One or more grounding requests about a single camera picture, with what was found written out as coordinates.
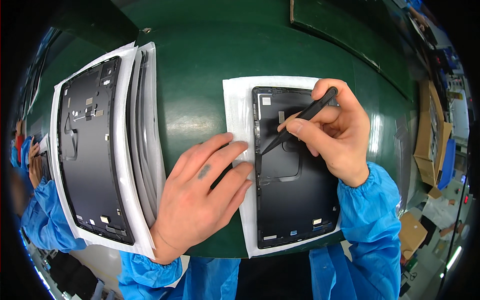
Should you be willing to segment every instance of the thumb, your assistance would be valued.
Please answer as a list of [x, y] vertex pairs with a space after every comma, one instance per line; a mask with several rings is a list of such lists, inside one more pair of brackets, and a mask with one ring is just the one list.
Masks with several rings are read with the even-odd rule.
[[287, 123], [287, 131], [315, 148], [324, 159], [336, 152], [338, 142], [310, 121], [293, 119]]

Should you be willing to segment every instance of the wrist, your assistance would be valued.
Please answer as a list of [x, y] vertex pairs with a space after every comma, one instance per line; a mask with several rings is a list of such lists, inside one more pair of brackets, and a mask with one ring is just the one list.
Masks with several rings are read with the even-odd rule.
[[162, 265], [171, 264], [174, 260], [184, 254], [186, 250], [176, 249], [169, 245], [162, 237], [157, 228], [157, 223], [155, 223], [150, 229], [150, 234], [155, 245], [153, 253], [155, 255], [155, 260], [152, 262]]
[[357, 188], [367, 181], [368, 176], [370, 175], [370, 170], [365, 162], [365, 164], [362, 164], [357, 171], [351, 172], [350, 174], [351, 175], [348, 179], [342, 179], [342, 181], [344, 184], [352, 188]]

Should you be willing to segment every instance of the blue sleeve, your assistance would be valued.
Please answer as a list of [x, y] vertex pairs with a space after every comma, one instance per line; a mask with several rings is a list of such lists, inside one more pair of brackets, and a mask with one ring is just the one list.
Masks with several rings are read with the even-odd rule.
[[10, 157], [10, 162], [12, 163], [12, 166], [14, 168], [20, 166], [20, 164], [18, 163], [18, 150], [13, 145], [12, 145], [12, 156]]
[[30, 151], [30, 141], [32, 140], [31, 136], [27, 136], [20, 148], [20, 167], [28, 172], [28, 152]]
[[158, 300], [172, 288], [164, 288], [180, 278], [182, 265], [180, 258], [171, 264], [152, 262], [148, 257], [120, 251], [121, 273], [117, 279], [125, 299]]
[[47, 182], [42, 178], [34, 191], [34, 197], [44, 212], [32, 214], [32, 218], [36, 219], [28, 220], [30, 224], [34, 224], [32, 227], [28, 226], [27, 232], [27, 236], [34, 244], [41, 249], [58, 249], [62, 252], [85, 249], [85, 241], [73, 237], [60, 204], [55, 182], [53, 180]]
[[340, 227], [352, 244], [349, 266], [357, 294], [365, 280], [385, 299], [397, 299], [400, 292], [400, 221], [395, 206], [400, 201], [398, 188], [379, 165], [368, 162], [367, 181], [351, 188], [341, 180], [338, 199]]

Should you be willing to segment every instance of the green table surface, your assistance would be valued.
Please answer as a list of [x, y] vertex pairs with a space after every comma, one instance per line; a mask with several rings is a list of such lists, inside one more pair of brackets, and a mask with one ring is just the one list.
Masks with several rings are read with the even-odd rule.
[[[348, 83], [375, 126], [367, 159], [396, 178], [395, 120], [418, 110], [413, 89], [406, 99], [382, 75], [342, 48], [292, 27], [287, 1], [139, 1], [122, 11], [139, 28], [137, 45], [153, 41], [157, 55], [157, 103], [166, 173], [192, 145], [225, 132], [222, 80], [288, 75], [339, 78]], [[27, 133], [38, 120], [49, 131], [53, 87], [104, 51], [75, 38], [43, 70]], [[341, 232], [286, 252], [343, 240]], [[188, 255], [247, 257], [240, 214]]]

